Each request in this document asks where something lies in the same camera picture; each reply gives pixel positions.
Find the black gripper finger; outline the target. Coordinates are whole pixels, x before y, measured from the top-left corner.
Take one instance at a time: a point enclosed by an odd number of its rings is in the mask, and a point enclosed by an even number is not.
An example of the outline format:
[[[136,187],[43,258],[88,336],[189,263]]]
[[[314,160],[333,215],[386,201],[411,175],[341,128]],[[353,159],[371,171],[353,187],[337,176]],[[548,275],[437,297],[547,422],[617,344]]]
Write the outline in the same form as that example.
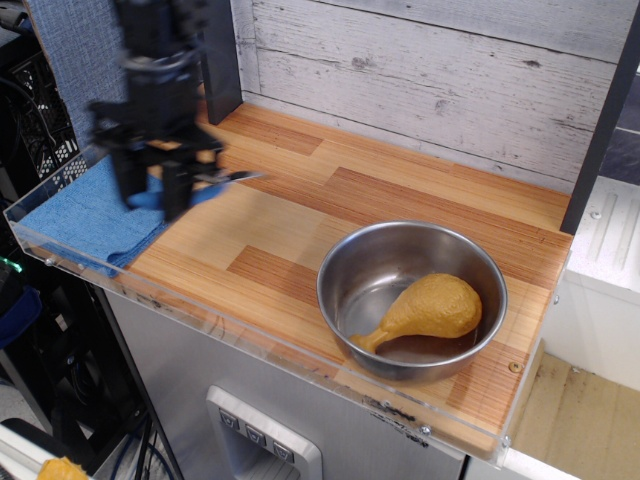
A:
[[[161,206],[164,221],[173,222],[190,206],[193,190],[193,177],[185,165],[178,162],[162,164]]]
[[[115,179],[126,205],[145,204],[148,176],[145,154],[145,147],[111,150]]]

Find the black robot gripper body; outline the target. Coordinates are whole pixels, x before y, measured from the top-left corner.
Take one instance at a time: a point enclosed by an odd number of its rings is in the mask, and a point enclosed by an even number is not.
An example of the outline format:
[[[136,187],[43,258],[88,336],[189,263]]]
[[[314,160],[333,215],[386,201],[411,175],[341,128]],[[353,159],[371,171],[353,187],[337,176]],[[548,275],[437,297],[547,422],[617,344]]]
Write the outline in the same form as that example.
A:
[[[94,142],[107,150],[119,173],[144,173],[174,162],[189,173],[220,173],[223,144],[196,125],[199,58],[178,52],[151,58],[124,55],[126,98],[93,101]]]

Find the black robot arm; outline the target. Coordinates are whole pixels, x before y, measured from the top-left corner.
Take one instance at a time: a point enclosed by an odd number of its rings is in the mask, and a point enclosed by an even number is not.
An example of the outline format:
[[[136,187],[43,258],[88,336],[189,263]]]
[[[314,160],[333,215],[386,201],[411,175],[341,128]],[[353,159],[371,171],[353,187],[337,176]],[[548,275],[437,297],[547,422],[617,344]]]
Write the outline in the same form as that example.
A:
[[[206,20],[195,1],[118,1],[124,47],[122,102],[90,104],[95,144],[112,159],[116,182],[131,209],[160,210],[172,222],[230,177],[213,157],[222,143],[196,124],[200,49]]]

